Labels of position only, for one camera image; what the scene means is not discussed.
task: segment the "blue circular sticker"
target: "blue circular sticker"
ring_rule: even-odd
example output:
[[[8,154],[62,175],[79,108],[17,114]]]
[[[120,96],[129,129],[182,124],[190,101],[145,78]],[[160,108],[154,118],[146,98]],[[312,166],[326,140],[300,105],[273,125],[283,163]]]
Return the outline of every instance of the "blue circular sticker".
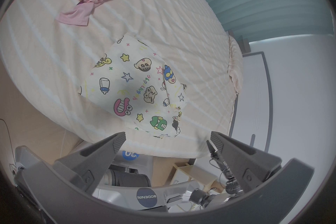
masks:
[[[147,208],[152,208],[158,202],[155,192],[150,188],[139,188],[136,193],[139,203]]]
[[[128,151],[123,151],[123,157],[125,160],[135,160],[139,157],[139,154],[128,152]]]

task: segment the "cartoon print fabric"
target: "cartoon print fabric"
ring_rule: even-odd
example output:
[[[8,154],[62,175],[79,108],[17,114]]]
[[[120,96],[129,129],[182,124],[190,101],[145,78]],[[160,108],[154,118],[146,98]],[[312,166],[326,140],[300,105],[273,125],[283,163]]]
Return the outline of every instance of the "cartoon print fabric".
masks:
[[[131,129],[176,137],[187,104],[186,87],[155,51],[126,34],[90,71],[81,95]]]

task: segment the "star print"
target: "star print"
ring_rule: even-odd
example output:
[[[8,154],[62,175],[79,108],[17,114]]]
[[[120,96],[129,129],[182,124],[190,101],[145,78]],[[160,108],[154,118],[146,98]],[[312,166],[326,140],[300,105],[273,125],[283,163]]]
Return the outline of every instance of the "star print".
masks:
[[[121,77],[122,79],[126,79],[126,82],[128,82],[129,80],[131,80],[131,79],[133,79],[130,75],[129,75],[129,73],[128,74],[126,74],[125,72],[123,72],[124,73],[124,75]]]
[[[179,95],[179,98],[180,98],[180,102],[184,101],[184,96],[182,95],[182,93]]]
[[[163,75],[163,69],[162,69],[161,66],[159,66],[159,68],[156,67],[156,69],[157,69],[157,73],[158,73],[158,74]]]
[[[142,114],[138,114],[138,117],[136,118],[136,120],[141,122],[144,120],[144,117],[142,116]]]
[[[120,56],[120,58],[123,60],[123,62],[129,62],[129,55],[123,53],[123,56]]]

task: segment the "beige bedding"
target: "beige bedding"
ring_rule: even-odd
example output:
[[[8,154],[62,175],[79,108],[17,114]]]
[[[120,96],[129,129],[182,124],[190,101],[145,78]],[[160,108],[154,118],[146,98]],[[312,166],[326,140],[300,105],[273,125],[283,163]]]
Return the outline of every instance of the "beige bedding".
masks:
[[[242,85],[242,55],[205,0],[109,0],[88,26],[61,24],[78,0],[15,0],[0,22],[2,61],[27,100],[87,142],[125,131],[122,150],[198,158],[211,131],[228,134]],[[187,84],[177,137],[155,138],[78,94],[96,62],[126,32],[141,37]]]

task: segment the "pink star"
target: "pink star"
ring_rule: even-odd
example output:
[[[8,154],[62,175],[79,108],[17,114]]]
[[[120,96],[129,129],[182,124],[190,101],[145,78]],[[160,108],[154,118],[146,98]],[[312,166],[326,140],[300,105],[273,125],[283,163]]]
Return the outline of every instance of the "pink star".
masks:
[[[162,69],[161,66],[159,66],[159,68],[156,67],[156,69],[157,69],[157,73],[158,73],[158,74],[163,75],[163,69]]]

